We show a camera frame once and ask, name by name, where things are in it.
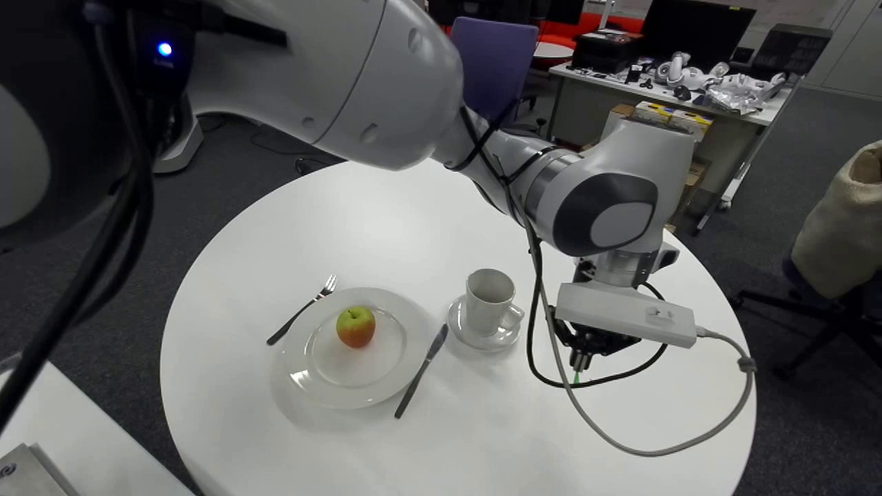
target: fork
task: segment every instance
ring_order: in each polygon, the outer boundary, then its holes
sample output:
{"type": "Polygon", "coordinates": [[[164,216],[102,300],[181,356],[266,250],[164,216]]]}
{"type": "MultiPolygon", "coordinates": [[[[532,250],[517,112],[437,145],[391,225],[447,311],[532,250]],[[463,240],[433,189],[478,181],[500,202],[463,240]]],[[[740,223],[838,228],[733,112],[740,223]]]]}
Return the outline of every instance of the fork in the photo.
{"type": "Polygon", "coordinates": [[[318,300],[322,300],[325,294],[332,294],[336,289],[336,275],[328,275],[321,294],[314,294],[313,300],[307,300],[271,338],[267,348],[274,348],[278,338],[284,338],[284,334],[294,327],[294,322],[318,300]]]}

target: office chair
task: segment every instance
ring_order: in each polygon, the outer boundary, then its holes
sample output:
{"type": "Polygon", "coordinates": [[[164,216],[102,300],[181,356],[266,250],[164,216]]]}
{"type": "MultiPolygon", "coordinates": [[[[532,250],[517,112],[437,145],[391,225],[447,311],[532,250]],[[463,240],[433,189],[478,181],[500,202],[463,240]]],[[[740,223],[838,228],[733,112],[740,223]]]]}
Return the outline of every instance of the office chair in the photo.
{"type": "Polygon", "coordinates": [[[882,366],[882,140],[860,148],[834,180],[825,199],[806,217],[802,232],[784,264],[802,300],[740,293],[736,309],[750,302],[775,305],[825,327],[775,373],[795,378],[797,369],[835,335],[849,335],[882,366]]]}
{"type": "Polygon", "coordinates": [[[458,17],[451,34],[463,57],[463,99],[489,121],[510,118],[522,103],[537,45],[535,24],[458,17]]]}

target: white cup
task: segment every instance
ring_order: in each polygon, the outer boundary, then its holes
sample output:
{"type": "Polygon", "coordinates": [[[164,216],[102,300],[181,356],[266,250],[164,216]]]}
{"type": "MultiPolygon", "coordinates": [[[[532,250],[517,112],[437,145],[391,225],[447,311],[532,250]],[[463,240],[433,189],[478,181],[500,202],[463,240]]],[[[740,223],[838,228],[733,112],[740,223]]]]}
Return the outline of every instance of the white cup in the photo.
{"type": "Polygon", "coordinates": [[[517,282],[500,269],[482,268],[474,269],[467,282],[463,297],[463,331],[495,338],[496,334],[507,334],[518,327],[524,311],[514,305],[517,282]]]}

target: blue light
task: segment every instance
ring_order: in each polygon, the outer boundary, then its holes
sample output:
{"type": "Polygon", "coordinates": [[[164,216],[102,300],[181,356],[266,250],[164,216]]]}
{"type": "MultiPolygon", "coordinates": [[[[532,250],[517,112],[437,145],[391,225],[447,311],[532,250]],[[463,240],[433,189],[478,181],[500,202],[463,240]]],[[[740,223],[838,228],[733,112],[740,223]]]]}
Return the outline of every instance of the blue light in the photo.
{"type": "Polygon", "coordinates": [[[161,41],[161,45],[158,45],[158,54],[161,54],[161,57],[172,57],[172,54],[175,54],[175,48],[172,48],[170,41],[161,41]]]}

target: red apple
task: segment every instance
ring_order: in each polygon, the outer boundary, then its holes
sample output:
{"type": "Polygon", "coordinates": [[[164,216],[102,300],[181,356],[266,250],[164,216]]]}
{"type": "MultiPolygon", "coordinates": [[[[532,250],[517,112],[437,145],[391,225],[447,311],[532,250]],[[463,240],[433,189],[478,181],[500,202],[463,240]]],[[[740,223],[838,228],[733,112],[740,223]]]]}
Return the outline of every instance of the red apple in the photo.
{"type": "Polygon", "coordinates": [[[376,311],[371,311],[367,305],[351,305],[336,318],[340,342],[356,349],[367,348],[371,338],[376,338],[376,327],[376,311]]]}

